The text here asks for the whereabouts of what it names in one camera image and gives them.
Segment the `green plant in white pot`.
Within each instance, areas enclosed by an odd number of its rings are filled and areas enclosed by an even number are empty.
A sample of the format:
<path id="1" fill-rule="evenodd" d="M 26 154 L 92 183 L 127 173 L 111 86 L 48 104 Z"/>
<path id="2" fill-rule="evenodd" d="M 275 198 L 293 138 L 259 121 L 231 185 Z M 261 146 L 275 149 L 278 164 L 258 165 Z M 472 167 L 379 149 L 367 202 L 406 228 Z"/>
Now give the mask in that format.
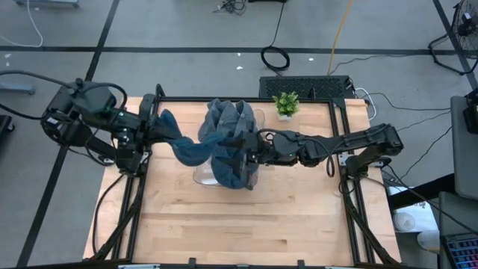
<path id="1" fill-rule="evenodd" d="M 276 106 L 279 121 L 291 121 L 299 110 L 299 95 L 295 92 L 282 92 L 279 96 L 272 96 Z"/>

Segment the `backlit keyboard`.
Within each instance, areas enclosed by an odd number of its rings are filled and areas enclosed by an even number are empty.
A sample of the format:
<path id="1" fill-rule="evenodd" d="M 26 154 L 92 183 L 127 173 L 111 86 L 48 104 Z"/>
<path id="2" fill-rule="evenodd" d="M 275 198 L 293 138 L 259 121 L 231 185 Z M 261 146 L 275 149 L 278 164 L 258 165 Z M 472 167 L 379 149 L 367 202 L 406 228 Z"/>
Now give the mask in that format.
<path id="1" fill-rule="evenodd" d="M 445 235 L 441 243 L 453 269 L 478 269 L 478 235 Z"/>

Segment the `black bar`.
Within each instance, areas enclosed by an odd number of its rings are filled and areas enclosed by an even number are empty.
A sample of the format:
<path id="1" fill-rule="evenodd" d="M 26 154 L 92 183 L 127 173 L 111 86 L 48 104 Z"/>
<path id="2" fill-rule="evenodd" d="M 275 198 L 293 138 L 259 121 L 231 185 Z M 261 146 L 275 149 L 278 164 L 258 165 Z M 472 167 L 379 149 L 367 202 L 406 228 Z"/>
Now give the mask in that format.
<path id="1" fill-rule="evenodd" d="M 438 198 L 440 192 L 455 193 L 455 175 L 453 173 L 427 182 L 411 190 L 401 191 L 388 197 L 390 209 L 404 208 L 425 200 Z"/>

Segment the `grey metal bar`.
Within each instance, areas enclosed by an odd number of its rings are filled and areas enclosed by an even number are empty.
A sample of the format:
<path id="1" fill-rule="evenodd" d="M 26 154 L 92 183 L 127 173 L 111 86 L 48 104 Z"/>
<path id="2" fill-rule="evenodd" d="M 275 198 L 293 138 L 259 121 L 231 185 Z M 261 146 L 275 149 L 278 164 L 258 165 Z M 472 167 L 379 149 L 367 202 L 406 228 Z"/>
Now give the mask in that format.
<path id="1" fill-rule="evenodd" d="M 12 0 L 19 6 L 23 5 L 68 5 L 73 8 L 80 8 L 79 0 Z"/>
<path id="2" fill-rule="evenodd" d="M 15 84 L 0 81 L 0 92 L 27 93 L 29 95 L 34 95 L 36 89 L 33 85 L 29 84 Z"/>

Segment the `grey table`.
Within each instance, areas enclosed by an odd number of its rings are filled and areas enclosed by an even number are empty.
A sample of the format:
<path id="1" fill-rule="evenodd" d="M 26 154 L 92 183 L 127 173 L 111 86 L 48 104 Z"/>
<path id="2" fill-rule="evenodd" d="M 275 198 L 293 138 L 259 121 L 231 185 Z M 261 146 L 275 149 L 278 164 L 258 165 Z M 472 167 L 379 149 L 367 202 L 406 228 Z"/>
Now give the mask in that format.
<path id="1" fill-rule="evenodd" d="M 478 200 L 478 134 L 467 130 L 465 97 L 450 99 L 455 191 L 462 197 Z"/>

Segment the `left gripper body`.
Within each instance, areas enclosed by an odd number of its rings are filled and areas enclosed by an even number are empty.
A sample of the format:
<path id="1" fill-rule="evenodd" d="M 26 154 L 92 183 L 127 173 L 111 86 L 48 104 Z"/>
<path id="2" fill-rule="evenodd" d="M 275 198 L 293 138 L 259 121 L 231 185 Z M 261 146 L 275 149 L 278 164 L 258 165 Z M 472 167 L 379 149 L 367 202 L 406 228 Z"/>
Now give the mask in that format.
<path id="1" fill-rule="evenodd" d="M 142 146 L 159 143 L 161 141 L 160 126 L 158 125 L 159 96 L 146 94 L 139 106 L 140 128 L 137 138 Z"/>

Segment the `black device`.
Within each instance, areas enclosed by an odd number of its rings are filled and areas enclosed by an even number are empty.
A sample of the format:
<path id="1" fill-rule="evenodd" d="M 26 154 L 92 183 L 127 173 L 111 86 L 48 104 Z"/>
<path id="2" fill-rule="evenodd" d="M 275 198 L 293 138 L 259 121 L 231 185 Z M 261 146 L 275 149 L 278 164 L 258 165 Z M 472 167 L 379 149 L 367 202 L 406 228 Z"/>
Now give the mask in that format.
<path id="1" fill-rule="evenodd" d="M 467 107 L 463 111 L 465 125 L 471 134 L 478 135 L 478 87 L 472 90 L 466 97 Z"/>

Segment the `black floor fan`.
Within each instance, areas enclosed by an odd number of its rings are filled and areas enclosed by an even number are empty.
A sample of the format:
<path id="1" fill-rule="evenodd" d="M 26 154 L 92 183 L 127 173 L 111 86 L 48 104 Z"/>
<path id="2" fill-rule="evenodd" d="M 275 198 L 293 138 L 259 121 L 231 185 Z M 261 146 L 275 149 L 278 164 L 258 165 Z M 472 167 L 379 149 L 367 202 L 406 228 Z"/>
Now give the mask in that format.
<path id="1" fill-rule="evenodd" d="M 459 75 L 468 75 L 478 67 L 478 0 L 457 0 L 453 6 L 452 21 L 445 27 L 445 34 L 432 40 L 428 50 L 435 64 Z M 474 60 L 468 71 L 443 64 L 438 59 L 435 47 L 449 40 L 458 56 Z"/>

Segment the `black box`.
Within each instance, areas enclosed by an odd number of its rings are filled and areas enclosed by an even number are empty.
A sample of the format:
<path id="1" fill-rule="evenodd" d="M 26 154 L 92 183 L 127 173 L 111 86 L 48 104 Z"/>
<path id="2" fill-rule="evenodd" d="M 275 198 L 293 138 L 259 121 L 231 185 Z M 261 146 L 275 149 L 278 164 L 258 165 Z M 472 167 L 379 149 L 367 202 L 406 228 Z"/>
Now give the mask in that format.
<path id="1" fill-rule="evenodd" d="M 0 114 L 0 134 L 12 132 L 15 130 L 15 125 L 12 122 L 12 117 Z"/>

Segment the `clear plastic bin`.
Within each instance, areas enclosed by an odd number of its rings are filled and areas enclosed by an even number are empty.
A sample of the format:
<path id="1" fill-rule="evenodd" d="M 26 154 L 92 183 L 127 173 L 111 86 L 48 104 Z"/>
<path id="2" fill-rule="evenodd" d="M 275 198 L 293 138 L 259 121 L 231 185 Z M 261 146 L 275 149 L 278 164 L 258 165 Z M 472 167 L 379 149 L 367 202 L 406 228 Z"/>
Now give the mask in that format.
<path id="1" fill-rule="evenodd" d="M 221 167 L 220 173 L 216 176 L 211 164 L 211 159 L 209 159 L 204 164 L 195 168 L 193 180 L 195 183 L 207 187 L 228 188 L 233 190 L 246 189 L 246 168 L 240 179 L 233 177 L 231 170 L 225 172 L 223 168 L 224 166 Z"/>
<path id="2" fill-rule="evenodd" d="M 254 130 L 259 131 L 264 128 L 265 124 L 265 113 L 261 109 L 255 109 L 253 111 L 255 118 Z"/>

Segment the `white round object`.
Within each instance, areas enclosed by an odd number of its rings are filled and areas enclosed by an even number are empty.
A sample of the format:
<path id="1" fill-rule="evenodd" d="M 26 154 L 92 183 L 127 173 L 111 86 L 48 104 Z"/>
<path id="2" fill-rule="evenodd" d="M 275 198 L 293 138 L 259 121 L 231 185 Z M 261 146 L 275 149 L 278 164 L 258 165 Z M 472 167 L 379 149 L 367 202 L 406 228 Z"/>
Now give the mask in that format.
<path id="1" fill-rule="evenodd" d="M 393 215 L 394 228 L 398 232 L 411 232 L 415 228 L 415 219 L 406 212 L 398 212 Z"/>
<path id="2" fill-rule="evenodd" d="M 440 233 L 438 230 L 426 230 L 417 235 L 419 246 L 429 252 L 438 253 L 440 251 Z"/>

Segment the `black mesh computer tower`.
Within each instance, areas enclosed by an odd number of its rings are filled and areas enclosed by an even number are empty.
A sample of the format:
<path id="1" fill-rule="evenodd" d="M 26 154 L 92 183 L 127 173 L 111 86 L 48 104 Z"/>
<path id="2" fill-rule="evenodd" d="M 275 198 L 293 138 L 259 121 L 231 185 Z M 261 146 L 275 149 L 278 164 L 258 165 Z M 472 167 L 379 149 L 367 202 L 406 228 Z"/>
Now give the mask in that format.
<path id="1" fill-rule="evenodd" d="M 301 99 L 353 99 L 355 88 L 347 75 L 264 76 L 259 80 L 259 96 L 267 98 L 295 92 Z"/>

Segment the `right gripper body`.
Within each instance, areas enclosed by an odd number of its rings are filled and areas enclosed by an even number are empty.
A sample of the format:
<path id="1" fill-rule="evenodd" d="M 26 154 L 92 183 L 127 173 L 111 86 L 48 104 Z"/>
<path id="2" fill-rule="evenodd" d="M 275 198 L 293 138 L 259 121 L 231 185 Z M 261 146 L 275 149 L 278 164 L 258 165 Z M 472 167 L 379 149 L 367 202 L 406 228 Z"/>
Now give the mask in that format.
<path id="1" fill-rule="evenodd" d="M 248 163 L 264 165 L 273 163 L 276 151 L 273 147 L 273 137 L 267 138 L 268 135 L 273 135 L 268 129 L 247 131 L 242 134 L 245 160 Z"/>

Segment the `black aluminium table frame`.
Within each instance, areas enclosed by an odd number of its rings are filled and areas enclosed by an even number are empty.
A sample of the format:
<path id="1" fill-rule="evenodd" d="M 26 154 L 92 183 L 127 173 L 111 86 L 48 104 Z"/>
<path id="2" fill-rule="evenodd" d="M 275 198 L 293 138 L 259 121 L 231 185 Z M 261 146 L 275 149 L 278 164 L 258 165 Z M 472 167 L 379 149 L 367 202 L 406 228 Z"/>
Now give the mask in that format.
<path id="1" fill-rule="evenodd" d="M 183 135 L 197 142 L 210 99 L 165 97 L 160 104 L 170 110 Z M 368 129 L 363 99 L 300 102 L 291 121 L 279 121 L 273 102 L 246 101 L 255 114 L 265 116 L 264 127 L 293 130 L 305 135 L 342 135 L 346 118 L 350 132 Z M 231 190 L 195 183 L 195 168 L 177 161 L 166 143 L 153 146 L 139 217 L 125 228 L 119 258 L 134 263 L 200 265 L 353 266 L 368 262 L 365 237 L 347 216 L 338 191 L 340 170 L 326 173 L 325 161 L 314 168 L 261 166 L 253 191 Z M 123 178 L 102 201 L 97 222 L 98 248 L 119 222 L 123 200 L 133 203 L 139 179 Z M 367 223 L 389 256 L 400 254 L 385 189 L 362 179 L 361 192 Z"/>

